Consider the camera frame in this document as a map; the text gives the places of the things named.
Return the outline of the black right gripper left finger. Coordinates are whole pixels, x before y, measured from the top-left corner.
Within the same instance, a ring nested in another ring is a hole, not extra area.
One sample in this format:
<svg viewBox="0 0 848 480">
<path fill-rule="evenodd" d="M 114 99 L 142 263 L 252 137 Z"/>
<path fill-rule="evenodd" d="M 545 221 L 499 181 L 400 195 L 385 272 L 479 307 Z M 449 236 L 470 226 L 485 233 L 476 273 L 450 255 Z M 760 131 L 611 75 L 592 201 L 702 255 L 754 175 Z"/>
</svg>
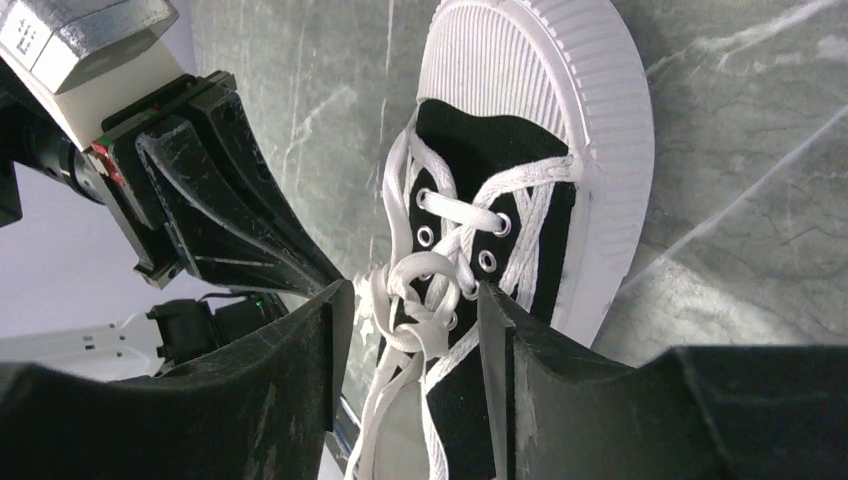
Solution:
<svg viewBox="0 0 848 480">
<path fill-rule="evenodd" d="M 352 335 L 339 280 L 158 378 L 1 367 L 5 479 L 314 479 Z"/>
</svg>

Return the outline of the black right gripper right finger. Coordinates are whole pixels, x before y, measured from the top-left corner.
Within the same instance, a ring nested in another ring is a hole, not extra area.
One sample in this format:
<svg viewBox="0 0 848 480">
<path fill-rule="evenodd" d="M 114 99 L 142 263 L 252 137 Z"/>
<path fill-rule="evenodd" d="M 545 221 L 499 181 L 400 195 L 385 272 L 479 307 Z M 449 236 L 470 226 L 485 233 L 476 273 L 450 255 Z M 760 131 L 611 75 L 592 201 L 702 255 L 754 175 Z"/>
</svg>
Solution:
<svg viewBox="0 0 848 480">
<path fill-rule="evenodd" d="M 674 347 L 632 368 L 478 300 L 500 479 L 843 479 L 843 346 Z"/>
</svg>

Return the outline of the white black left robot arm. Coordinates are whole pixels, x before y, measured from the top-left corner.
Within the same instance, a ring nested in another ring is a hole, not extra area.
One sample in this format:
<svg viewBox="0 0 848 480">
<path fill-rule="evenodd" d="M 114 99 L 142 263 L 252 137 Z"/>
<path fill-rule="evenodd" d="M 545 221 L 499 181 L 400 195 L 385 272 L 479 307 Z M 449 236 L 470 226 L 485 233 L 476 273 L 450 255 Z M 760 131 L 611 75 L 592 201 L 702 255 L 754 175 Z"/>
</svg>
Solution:
<svg viewBox="0 0 848 480">
<path fill-rule="evenodd" d="M 231 304 L 175 300 L 122 322 L 5 339 L 1 357 L 101 381 L 153 376 L 285 314 L 339 271 L 305 232 L 253 134 L 234 76 L 187 73 L 162 43 L 168 1 L 1 5 L 1 223 L 27 166 L 103 205 L 163 288 L 180 273 Z"/>
</svg>

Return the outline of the black white canvas sneaker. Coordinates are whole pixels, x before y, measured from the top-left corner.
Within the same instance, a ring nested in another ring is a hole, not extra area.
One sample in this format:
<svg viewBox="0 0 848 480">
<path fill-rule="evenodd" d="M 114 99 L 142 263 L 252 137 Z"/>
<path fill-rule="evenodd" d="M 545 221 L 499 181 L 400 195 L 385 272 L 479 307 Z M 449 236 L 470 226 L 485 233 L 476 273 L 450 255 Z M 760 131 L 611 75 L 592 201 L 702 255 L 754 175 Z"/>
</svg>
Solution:
<svg viewBox="0 0 848 480">
<path fill-rule="evenodd" d="M 609 1 L 443 1 L 384 163 L 388 261 L 349 479 L 492 479 L 480 290 L 590 345 L 628 273 L 655 159 L 638 49 Z"/>
</svg>

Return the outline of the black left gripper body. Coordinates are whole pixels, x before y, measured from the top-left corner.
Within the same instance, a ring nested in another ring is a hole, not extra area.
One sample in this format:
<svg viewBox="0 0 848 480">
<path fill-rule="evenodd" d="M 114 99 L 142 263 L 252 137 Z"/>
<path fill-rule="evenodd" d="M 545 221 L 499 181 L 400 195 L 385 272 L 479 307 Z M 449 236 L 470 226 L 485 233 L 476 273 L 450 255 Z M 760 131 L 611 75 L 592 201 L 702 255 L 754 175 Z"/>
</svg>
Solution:
<svg viewBox="0 0 848 480">
<path fill-rule="evenodd" d="M 135 145 L 155 126 L 192 125 L 192 98 L 204 90 L 162 42 L 177 18 L 168 1 L 1 5 L 2 60 L 92 167 L 97 200 L 156 287 L 190 274 Z"/>
</svg>

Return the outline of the white shoelace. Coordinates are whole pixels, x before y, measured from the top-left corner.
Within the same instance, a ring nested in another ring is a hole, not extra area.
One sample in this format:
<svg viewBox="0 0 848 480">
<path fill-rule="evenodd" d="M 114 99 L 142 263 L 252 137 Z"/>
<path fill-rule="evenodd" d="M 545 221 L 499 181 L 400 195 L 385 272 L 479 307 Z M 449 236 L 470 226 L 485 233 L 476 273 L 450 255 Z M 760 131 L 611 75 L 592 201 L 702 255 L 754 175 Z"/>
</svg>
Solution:
<svg viewBox="0 0 848 480">
<path fill-rule="evenodd" d="M 510 116 L 413 118 L 386 159 L 391 254 L 360 274 L 381 351 L 349 479 L 490 479 L 479 291 L 554 311 L 576 200 L 566 143 Z"/>
</svg>

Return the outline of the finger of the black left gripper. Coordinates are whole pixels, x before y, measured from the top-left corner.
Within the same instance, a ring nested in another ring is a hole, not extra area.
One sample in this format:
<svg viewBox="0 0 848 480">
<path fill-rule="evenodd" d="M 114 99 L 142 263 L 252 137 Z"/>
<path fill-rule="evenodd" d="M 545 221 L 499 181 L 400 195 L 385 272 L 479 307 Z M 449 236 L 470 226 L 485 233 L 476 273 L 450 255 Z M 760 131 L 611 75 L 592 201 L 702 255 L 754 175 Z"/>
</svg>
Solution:
<svg viewBox="0 0 848 480">
<path fill-rule="evenodd" d="M 212 162 L 192 197 L 225 230 L 216 262 L 232 261 L 252 285 L 318 292 L 343 275 L 306 232 L 273 178 L 237 93 L 235 77 L 216 71 L 199 77 L 192 127 Z"/>
<path fill-rule="evenodd" d="M 249 127 L 159 125 L 135 141 L 191 275 L 305 297 L 332 282 Z"/>
</svg>

